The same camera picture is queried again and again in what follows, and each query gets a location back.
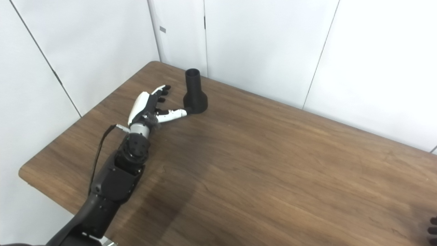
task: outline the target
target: black cylindrical object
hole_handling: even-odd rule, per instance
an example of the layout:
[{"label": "black cylindrical object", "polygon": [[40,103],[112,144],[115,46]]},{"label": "black cylindrical object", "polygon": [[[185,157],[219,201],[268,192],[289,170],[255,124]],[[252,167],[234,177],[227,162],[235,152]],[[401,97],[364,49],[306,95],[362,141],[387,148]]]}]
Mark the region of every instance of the black cylindrical object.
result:
[{"label": "black cylindrical object", "polygon": [[185,71],[187,93],[184,96],[184,107],[188,113],[200,114],[208,108],[208,97],[202,91],[200,72],[195,68]]}]

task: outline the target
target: cable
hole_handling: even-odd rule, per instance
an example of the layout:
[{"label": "cable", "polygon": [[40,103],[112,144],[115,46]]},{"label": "cable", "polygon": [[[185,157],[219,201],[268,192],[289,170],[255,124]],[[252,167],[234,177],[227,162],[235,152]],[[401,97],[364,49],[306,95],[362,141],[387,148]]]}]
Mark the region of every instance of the cable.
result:
[{"label": "cable", "polygon": [[116,127],[116,125],[111,125],[108,127],[108,129],[103,133],[102,139],[100,140],[99,147],[97,148],[96,157],[94,158],[93,163],[93,171],[91,173],[91,179],[90,179],[90,186],[88,187],[88,196],[91,194],[91,184],[93,183],[94,179],[94,173],[96,172],[96,166],[97,166],[97,160],[99,159],[100,150],[102,149],[103,141],[105,140],[106,136]]}]

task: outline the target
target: wooden table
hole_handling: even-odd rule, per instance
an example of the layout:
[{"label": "wooden table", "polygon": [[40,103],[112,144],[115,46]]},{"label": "wooden table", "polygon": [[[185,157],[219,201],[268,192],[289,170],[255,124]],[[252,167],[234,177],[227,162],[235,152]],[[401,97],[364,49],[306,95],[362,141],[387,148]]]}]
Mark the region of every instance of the wooden table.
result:
[{"label": "wooden table", "polygon": [[[162,84],[173,87],[162,108],[180,108],[184,71],[149,63],[20,177],[76,213],[101,135]],[[207,78],[202,87],[205,113],[151,135],[147,171],[107,233],[120,246],[426,244],[437,156]],[[100,165],[123,136],[108,136]]]}]

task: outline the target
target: robotic hand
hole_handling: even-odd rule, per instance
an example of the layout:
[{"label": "robotic hand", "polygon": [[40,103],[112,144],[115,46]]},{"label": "robotic hand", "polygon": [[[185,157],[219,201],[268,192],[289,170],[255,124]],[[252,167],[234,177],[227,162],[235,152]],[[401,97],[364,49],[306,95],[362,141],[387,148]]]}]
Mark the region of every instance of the robotic hand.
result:
[{"label": "robotic hand", "polygon": [[[156,88],[151,94],[142,92],[136,99],[128,119],[128,126],[112,125],[103,134],[94,160],[88,198],[77,214],[47,243],[47,246],[101,246],[102,238],[120,206],[127,202],[144,173],[149,156],[151,130],[159,123],[178,119],[189,114],[199,114],[208,107],[208,99],[201,90],[200,72],[185,72],[187,93],[184,108],[160,110],[169,85]],[[106,160],[96,177],[95,166],[105,137],[115,127],[127,134],[120,147]]]},{"label": "robotic hand", "polygon": [[169,85],[162,85],[156,88],[151,94],[145,91],[142,92],[132,107],[128,125],[131,126],[141,123],[156,125],[186,116],[187,111],[185,109],[160,110],[156,108],[157,103],[165,102],[165,98],[162,96],[168,95],[170,88]]}]

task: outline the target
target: white wall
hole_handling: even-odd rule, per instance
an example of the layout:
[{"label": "white wall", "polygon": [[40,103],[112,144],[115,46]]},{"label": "white wall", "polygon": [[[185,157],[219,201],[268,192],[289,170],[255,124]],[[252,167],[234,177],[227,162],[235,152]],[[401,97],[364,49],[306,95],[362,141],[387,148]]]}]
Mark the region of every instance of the white wall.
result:
[{"label": "white wall", "polygon": [[0,244],[45,244],[72,215],[18,177],[79,119],[9,1],[0,1]]},{"label": "white wall", "polygon": [[159,60],[147,1],[13,3],[82,115]]},{"label": "white wall", "polygon": [[338,0],[205,0],[208,76],[302,108]]},{"label": "white wall", "polygon": [[304,110],[431,151],[437,2],[341,1]]},{"label": "white wall", "polygon": [[203,0],[148,2],[161,61],[184,70],[197,68],[207,77]]}]

